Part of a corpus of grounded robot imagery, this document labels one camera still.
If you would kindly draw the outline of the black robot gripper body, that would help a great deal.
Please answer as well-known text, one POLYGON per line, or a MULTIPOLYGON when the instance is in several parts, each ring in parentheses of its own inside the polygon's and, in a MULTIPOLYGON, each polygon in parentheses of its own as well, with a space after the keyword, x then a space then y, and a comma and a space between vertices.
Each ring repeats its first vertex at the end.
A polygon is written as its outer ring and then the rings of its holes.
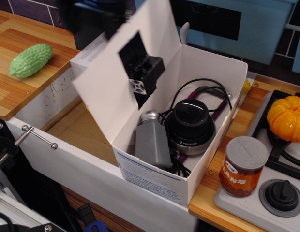
POLYGON ((130 0, 58 0, 57 8, 73 34, 89 26, 92 32, 104 32, 108 40, 135 12, 130 0))

